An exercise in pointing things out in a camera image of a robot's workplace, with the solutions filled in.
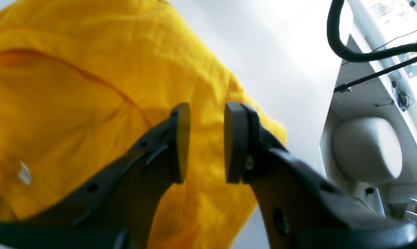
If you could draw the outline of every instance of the gray rounded object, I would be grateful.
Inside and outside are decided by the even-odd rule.
[[[402,156],[391,124],[382,118],[359,118],[342,123],[333,134],[339,168],[365,183],[386,183],[399,177]]]

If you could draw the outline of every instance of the yellow cloth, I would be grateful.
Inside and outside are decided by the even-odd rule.
[[[225,182],[226,101],[253,104],[166,1],[17,1],[0,12],[0,220],[54,205],[189,102],[187,179],[161,200],[149,248],[229,248],[256,199]]]

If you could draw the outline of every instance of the yellow fabric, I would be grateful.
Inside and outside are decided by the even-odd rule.
[[[226,101],[253,104],[166,1],[17,1],[0,12],[0,220],[60,201],[189,102],[187,179],[161,200],[149,248],[229,248],[256,200],[225,183]]]

